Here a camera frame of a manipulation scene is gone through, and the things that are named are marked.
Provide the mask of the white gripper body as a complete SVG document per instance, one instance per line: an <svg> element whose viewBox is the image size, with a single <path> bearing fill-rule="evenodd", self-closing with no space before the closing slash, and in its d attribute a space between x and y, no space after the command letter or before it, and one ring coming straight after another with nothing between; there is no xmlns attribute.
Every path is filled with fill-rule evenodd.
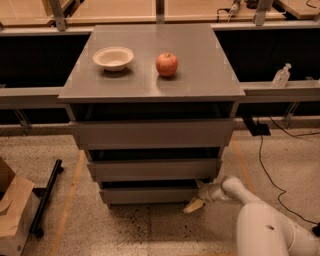
<svg viewBox="0 0 320 256"><path fill-rule="evenodd" d="M199 198L205 203L219 201L224 195L219 183L204 183L198 191Z"/></svg>

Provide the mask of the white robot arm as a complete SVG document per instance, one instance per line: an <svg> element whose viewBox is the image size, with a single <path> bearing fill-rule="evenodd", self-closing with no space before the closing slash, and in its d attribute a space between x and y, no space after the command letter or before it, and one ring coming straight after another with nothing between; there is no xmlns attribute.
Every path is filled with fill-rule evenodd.
<svg viewBox="0 0 320 256"><path fill-rule="evenodd" d="M237 177L196 184L198 192L184 213L216 201L242 205L236 223L237 256L319 256L318 242L309 231L254 195Z"/></svg>

